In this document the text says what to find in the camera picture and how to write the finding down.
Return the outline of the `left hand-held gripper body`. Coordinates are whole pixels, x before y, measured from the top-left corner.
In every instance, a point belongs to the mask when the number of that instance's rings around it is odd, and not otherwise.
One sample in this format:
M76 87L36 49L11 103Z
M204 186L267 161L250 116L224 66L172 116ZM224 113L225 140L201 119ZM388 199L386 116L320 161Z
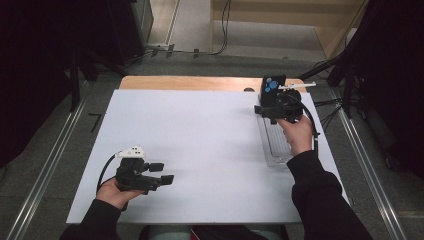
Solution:
M142 190L147 194L161 185L161 178L144 175L151 163L145 161L146 154L140 146L119 151L115 157L121 159L115 175L120 190Z

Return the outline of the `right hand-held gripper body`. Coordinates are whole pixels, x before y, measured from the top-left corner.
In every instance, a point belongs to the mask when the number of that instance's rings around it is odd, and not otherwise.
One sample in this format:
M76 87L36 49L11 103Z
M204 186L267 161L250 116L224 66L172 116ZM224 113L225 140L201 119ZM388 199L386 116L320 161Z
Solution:
M303 104L299 92L300 88L312 86L315 86L315 83L280 86L276 94L275 107L271 108L271 122L275 124L278 119L284 119L290 123L295 123L303 114L313 120L309 109Z

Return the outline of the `black phone case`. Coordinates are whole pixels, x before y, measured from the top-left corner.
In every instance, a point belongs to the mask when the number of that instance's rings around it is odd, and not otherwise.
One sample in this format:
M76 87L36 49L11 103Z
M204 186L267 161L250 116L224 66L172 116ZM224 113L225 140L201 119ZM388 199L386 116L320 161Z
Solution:
M267 78L272 78L273 80L276 80L279 83L279 86L272 90L271 92L265 92L265 80ZM286 82L286 76L285 75L279 75L279 76L264 76L262 78L261 88L260 88L260 105L262 107L273 107L276 105L276 99L277 94L282 91L282 86L285 85Z

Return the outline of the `clear plastic rack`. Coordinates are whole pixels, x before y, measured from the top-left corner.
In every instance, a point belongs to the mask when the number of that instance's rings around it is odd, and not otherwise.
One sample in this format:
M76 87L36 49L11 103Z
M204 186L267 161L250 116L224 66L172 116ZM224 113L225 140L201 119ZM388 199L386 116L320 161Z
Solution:
M273 124L270 118L262 118L260 115L256 115L267 166L285 167L292 158L292 154L283 129L277 121Z

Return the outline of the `person's left hand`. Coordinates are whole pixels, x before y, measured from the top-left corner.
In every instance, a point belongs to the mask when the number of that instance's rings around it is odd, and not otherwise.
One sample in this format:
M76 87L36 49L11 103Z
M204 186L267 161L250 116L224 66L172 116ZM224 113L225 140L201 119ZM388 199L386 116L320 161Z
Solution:
M96 198L121 210L130 200L143 194L142 190L121 191L118 182L111 178L104 182L96 193Z

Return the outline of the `person's right hand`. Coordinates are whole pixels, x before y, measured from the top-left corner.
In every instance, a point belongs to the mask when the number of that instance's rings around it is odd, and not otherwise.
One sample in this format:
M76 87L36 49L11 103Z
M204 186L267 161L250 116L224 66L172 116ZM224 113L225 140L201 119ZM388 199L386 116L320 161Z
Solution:
M293 156L312 149L312 123L305 115L302 115L296 123L284 119L278 119L277 123L283 129Z

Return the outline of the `white board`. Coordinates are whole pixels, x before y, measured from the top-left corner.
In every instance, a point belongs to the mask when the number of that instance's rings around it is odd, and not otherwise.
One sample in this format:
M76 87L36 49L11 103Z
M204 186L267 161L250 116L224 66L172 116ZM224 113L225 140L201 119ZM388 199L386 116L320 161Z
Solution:
M140 146L171 185L130 201L120 219L142 224L297 223L289 170L268 167L254 92L117 90L76 192L68 222L82 220L115 153Z

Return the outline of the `black stand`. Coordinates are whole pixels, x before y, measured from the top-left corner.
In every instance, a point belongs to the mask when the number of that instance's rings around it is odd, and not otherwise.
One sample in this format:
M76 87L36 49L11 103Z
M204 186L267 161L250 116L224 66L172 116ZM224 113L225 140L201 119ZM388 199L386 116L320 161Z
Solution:
M332 59L318 64L311 70L299 76L299 79L306 80L324 70L327 70L328 68L332 68L327 78L327 84L330 87L337 87L342 80L345 80L342 109L348 117L351 117L350 109L352 106L351 99L355 77L354 58L360 50L361 44L365 41L366 36L370 32L370 26L372 25L375 19L375 13L379 8L378 1L379 0L366 0L366 7L363 10L363 17L359 23L358 29L343 51Z

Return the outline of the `wooden shelf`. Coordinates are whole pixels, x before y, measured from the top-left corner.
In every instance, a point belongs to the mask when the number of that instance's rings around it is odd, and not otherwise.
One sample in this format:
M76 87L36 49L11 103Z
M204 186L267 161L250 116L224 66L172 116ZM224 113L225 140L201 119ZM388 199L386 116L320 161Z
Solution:
M336 56L366 7L366 0L208 1L212 50L309 61Z

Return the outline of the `black stand legs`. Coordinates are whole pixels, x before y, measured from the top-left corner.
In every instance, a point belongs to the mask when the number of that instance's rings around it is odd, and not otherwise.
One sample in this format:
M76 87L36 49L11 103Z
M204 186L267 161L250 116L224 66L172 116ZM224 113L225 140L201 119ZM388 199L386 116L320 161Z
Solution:
M100 63L121 77L128 76L128 73L123 68L106 60L94 51L78 48L71 50L69 54L71 112L74 112L81 102L79 72L82 72L88 81L96 81L99 76L99 71L95 67L95 62Z

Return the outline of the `metal floor rail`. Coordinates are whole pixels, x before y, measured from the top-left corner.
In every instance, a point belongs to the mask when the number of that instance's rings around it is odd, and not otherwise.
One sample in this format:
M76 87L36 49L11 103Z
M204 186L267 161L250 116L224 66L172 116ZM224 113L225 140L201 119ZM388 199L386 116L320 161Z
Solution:
M75 110L68 114L68 117L53 145L46 162L43 165L30 193L27 195L14 224L9 231L6 240L23 240L24 235L35 215L52 175L60 162L64 149L75 128L80 115L85 107L86 98L83 97L77 104Z
M364 144L359 137L354 122L348 118L343 110L339 110L338 115L349 141L351 142L360 168L364 174L391 240L408 240L397 213L394 210L392 203L371 163L371 159L364 147Z

